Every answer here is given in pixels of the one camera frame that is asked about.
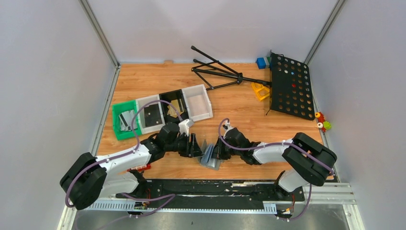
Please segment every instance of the wood surface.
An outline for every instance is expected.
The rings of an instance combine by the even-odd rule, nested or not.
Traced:
[[[245,77],[270,79],[269,69],[258,69],[252,64],[227,64]],[[193,72],[195,64],[124,64],[115,87],[112,105],[141,97],[151,96],[172,90],[204,84]],[[218,76],[202,74],[214,86],[233,81]],[[237,127],[250,141],[280,142],[292,138],[297,132],[304,132],[315,140],[322,142],[315,121],[269,111],[269,99],[260,102],[251,88],[251,83],[244,81],[240,85],[227,86],[207,92],[212,103],[213,118],[198,121],[191,128],[196,133],[199,143],[204,139],[215,143],[220,121],[228,117],[231,125]],[[141,140],[151,134],[142,135]],[[118,141],[112,127],[111,106],[102,134],[98,155],[115,153],[136,144],[135,138]],[[276,179],[283,170],[291,167],[285,162],[271,162],[263,165],[248,165],[238,156],[221,163],[218,171],[202,167],[197,159],[183,158],[175,152],[166,153],[165,157],[152,163],[146,170],[146,178],[161,179]]]

